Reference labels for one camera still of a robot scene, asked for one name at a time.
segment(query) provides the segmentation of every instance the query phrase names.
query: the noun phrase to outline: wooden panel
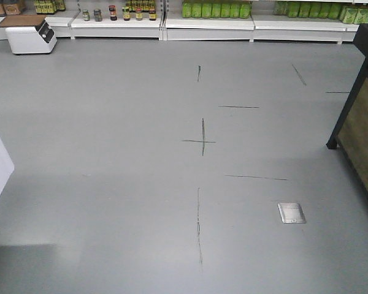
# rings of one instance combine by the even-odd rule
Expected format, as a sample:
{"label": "wooden panel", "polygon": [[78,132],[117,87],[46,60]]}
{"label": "wooden panel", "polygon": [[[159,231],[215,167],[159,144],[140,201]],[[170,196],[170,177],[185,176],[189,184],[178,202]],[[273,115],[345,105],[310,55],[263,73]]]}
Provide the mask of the wooden panel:
{"label": "wooden panel", "polygon": [[368,191],[368,78],[349,111],[338,139]]}

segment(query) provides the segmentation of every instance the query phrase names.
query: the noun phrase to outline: shelf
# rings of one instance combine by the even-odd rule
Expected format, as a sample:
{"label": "shelf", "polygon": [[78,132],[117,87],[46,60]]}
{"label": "shelf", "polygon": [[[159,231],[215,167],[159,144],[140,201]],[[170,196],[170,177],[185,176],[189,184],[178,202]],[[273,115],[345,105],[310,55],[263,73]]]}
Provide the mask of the shelf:
{"label": "shelf", "polygon": [[169,12],[166,18],[167,29],[238,29],[253,31],[252,18],[183,18],[181,13]]}
{"label": "shelf", "polygon": [[122,15],[119,19],[111,21],[109,14],[102,14],[102,21],[84,21],[82,14],[71,23],[74,37],[127,37],[127,38],[158,38],[162,40],[161,16],[155,21],[148,19],[148,13],[144,13],[144,19],[135,19],[135,13],[131,13],[131,19],[124,21]]}

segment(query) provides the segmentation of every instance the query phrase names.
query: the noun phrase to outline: gray floor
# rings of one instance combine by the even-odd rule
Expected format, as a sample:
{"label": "gray floor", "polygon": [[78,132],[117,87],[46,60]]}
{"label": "gray floor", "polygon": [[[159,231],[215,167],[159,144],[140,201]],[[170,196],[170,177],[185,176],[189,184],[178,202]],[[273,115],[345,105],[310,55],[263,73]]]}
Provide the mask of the gray floor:
{"label": "gray floor", "polygon": [[[353,45],[0,41],[0,294],[368,294],[368,202],[324,145],[347,98],[326,92],[362,62]],[[203,155],[183,141],[202,120]],[[283,225],[280,201],[307,223]]]}

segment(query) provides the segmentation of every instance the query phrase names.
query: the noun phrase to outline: glass jar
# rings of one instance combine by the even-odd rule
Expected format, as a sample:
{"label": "glass jar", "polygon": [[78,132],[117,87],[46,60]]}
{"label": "glass jar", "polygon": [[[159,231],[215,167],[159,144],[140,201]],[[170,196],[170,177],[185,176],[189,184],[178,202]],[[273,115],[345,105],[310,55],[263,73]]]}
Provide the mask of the glass jar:
{"label": "glass jar", "polygon": [[94,9],[94,20],[102,21],[102,14],[100,9]]}
{"label": "glass jar", "polygon": [[84,21],[89,21],[90,20],[90,13],[87,9],[85,9],[83,12],[82,12],[82,17],[83,17],[83,20]]}

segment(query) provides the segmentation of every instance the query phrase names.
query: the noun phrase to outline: sauce jar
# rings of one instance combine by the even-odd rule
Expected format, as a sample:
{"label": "sauce jar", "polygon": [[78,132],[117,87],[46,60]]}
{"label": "sauce jar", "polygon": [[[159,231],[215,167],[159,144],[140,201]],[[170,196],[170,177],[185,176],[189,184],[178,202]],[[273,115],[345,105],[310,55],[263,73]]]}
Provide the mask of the sauce jar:
{"label": "sauce jar", "polygon": [[94,9],[94,20],[102,21],[102,14],[100,9]]}
{"label": "sauce jar", "polygon": [[109,5],[110,20],[117,20],[116,6]]}
{"label": "sauce jar", "polygon": [[90,20],[90,13],[88,12],[87,9],[85,9],[83,12],[82,12],[82,17],[83,17],[83,20],[84,21],[89,21]]}

